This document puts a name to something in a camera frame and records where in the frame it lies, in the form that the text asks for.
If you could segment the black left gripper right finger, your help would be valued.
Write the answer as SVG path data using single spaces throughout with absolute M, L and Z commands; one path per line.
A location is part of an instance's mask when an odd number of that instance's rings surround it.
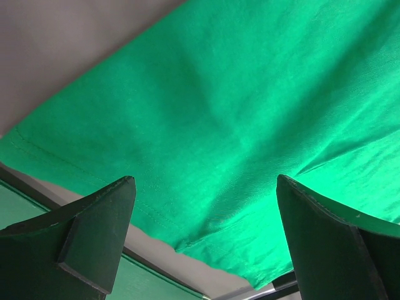
M 399 225 L 284 175 L 276 195 L 303 299 L 399 299 Z

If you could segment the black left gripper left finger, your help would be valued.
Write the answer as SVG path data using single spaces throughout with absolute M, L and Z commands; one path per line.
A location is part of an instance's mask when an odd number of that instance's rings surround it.
M 133 177 L 1 230 L 1 299 L 105 299 L 136 197 Z

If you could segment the green t shirt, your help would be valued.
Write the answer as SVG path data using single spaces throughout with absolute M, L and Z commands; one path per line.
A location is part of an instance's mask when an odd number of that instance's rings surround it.
M 287 175 L 399 222 L 399 2 L 188 1 L 1 139 L 86 196 L 136 180 L 132 223 L 260 289 L 292 262 Z

